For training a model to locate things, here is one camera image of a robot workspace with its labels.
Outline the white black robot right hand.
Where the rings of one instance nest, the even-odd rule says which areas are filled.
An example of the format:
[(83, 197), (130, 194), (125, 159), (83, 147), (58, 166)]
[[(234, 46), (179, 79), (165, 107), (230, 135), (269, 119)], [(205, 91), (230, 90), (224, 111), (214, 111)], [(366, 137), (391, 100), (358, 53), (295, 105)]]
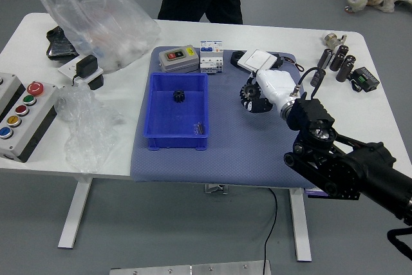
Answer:
[(239, 96), (249, 112), (265, 113), (275, 106), (285, 120), (299, 98), (299, 88), (287, 71), (258, 70), (250, 74)]

